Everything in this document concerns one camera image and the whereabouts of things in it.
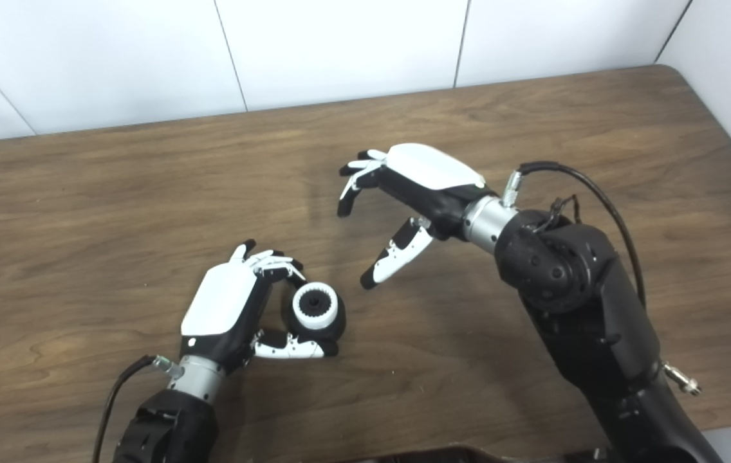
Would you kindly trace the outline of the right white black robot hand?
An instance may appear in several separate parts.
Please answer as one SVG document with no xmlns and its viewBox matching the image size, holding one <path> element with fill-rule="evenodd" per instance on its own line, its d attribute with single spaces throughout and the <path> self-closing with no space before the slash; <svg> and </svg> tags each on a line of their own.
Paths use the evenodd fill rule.
<svg viewBox="0 0 731 463">
<path fill-rule="evenodd" d="M 492 191 L 483 176 L 442 150 L 401 143 L 388 152 L 362 150 L 339 170 L 347 177 L 337 203 L 337 217 L 348 217 L 360 191 L 379 188 L 415 211 L 362 273 L 360 284 L 371 289 L 421 255 L 433 240 L 467 241 L 469 208 Z"/>
</svg>

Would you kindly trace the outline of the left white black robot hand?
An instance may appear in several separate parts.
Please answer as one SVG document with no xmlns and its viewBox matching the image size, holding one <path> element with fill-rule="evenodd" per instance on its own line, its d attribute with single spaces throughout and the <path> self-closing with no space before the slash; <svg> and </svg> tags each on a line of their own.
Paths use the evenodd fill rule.
<svg viewBox="0 0 731 463">
<path fill-rule="evenodd" d="M 181 325 L 180 367 L 229 374 L 251 358 L 332 358 L 346 327 L 341 296 L 324 282 L 306 278 L 300 261 L 280 250 L 254 253 L 242 242 L 230 258 L 207 270 Z M 281 309 L 286 328 L 260 325 L 275 285 L 292 297 Z"/>
</svg>

